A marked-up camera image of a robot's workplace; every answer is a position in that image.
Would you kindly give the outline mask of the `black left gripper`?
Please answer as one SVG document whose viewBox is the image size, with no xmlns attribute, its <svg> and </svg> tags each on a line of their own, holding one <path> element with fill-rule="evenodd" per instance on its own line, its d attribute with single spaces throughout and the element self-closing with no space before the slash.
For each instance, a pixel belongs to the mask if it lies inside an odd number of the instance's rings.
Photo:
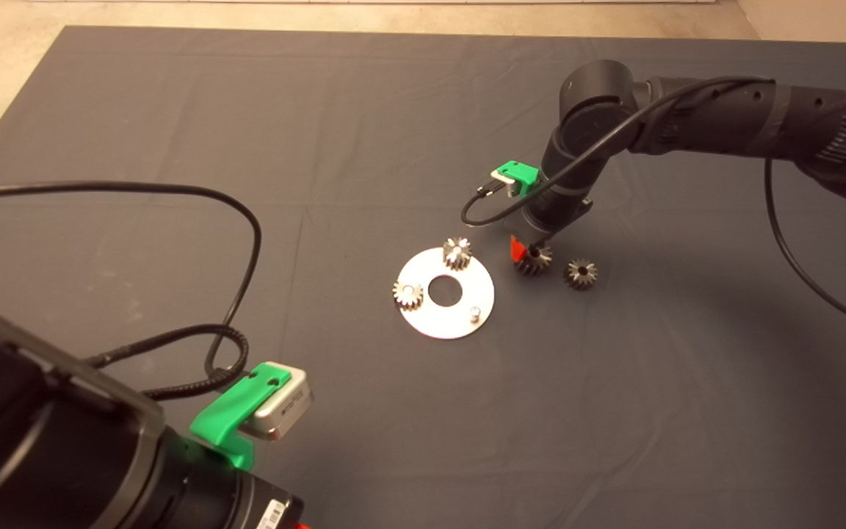
<svg viewBox="0 0 846 529">
<path fill-rule="evenodd" d="M 310 529 L 301 522 L 303 510 L 302 499 L 222 454 L 164 434 L 137 503 L 137 527 Z"/>
</svg>

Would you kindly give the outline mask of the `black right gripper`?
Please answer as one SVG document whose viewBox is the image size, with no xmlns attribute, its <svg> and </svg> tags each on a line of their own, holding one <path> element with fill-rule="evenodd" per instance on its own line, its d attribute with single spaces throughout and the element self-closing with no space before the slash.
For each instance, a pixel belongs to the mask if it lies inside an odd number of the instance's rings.
<svg viewBox="0 0 846 529">
<path fill-rule="evenodd" d="M 524 207 L 527 239 L 537 239 L 537 245 L 550 245 L 551 241 L 579 217 L 588 213 L 588 194 L 594 187 L 594 178 L 564 179 L 543 192 L 540 186 L 549 179 L 538 177 L 534 198 Z M 510 260 L 524 262 L 530 256 L 530 245 L 510 235 Z"/>
</svg>

